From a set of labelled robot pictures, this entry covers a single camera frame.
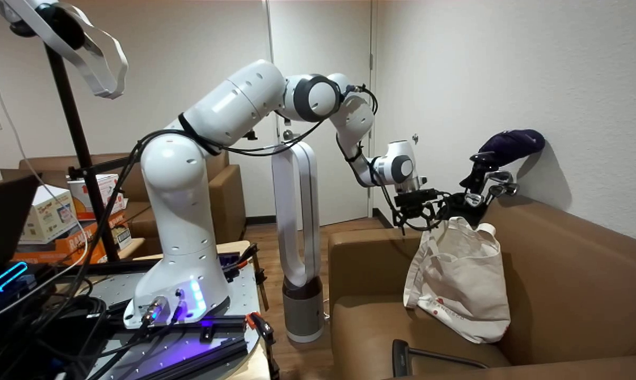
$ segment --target white tote bag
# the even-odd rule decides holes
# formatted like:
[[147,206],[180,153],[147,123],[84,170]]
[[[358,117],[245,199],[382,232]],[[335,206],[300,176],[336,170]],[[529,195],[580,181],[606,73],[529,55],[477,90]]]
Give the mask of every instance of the white tote bag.
[[453,217],[423,232],[404,306],[427,311],[474,343],[499,341],[509,326],[509,302],[494,227]]

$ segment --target door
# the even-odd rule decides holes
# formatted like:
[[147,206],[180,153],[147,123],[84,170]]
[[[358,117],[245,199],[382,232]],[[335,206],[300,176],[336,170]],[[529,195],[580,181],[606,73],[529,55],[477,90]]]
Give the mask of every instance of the door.
[[[274,61],[285,76],[343,71],[353,84],[370,87],[370,0],[269,0],[269,14]],[[300,134],[311,127],[278,119],[278,137]],[[368,214],[368,189],[344,163],[335,125],[324,123],[305,141],[318,155],[320,224]]]

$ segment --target laptop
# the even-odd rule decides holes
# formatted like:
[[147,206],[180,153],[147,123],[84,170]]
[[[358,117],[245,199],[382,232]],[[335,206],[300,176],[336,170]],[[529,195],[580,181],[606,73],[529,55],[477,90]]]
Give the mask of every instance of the laptop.
[[0,181],[0,275],[18,250],[39,185],[35,174]]

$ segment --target plastic bag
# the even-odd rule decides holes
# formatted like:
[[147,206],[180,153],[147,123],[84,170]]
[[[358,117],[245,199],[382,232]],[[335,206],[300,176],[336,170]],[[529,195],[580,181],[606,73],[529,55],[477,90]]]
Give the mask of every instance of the plastic bag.
[[427,311],[474,343],[499,341],[511,318],[494,227],[453,217],[423,232],[404,306]]

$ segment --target desk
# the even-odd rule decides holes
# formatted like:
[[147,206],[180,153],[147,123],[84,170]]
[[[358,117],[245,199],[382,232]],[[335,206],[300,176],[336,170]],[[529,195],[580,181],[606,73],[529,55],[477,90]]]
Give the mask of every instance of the desk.
[[[250,247],[250,242],[241,240],[241,242],[218,244],[218,250],[220,254],[244,250],[248,247]],[[142,256],[136,260],[140,262],[140,260],[154,260],[154,258],[158,258],[158,256]],[[92,295],[103,299],[109,306],[131,299],[136,283],[142,276],[144,276],[144,271],[103,276],[103,281],[96,283],[96,289]],[[241,267],[240,276],[234,276],[230,283],[230,306],[229,306],[227,315],[250,315],[250,313],[259,313],[259,311],[260,311],[260,299],[259,299],[259,287],[256,287],[256,267],[251,262],[245,267]],[[248,352],[250,352],[245,358],[225,363],[223,366],[205,373],[204,377],[271,377],[269,356],[266,356],[265,343],[259,338],[256,328],[245,331],[245,341],[248,341]],[[119,347],[124,343],[126,343],[124,338],[113,338],[107,343],[107,350]],[[144,373],[154,371],[154,370],[158,370],[161,363],[170,364],[170,361],[174,361],[171,352],[180,352],[180,350],[196,352],[196,350],[193,350],[193,346],[196,346],[196,350],[201,350],[199,331],[183,334],[180,338],[174,338],[174,339],[161,339],[158,347],[136,346],[124,356],[124,361],[119,361],[107,373],[107,377],[115,377],[115,376],[131,377],[131,373],[127,376],[127,366],[136,371],[134,377],[140,377],[142,371]]]

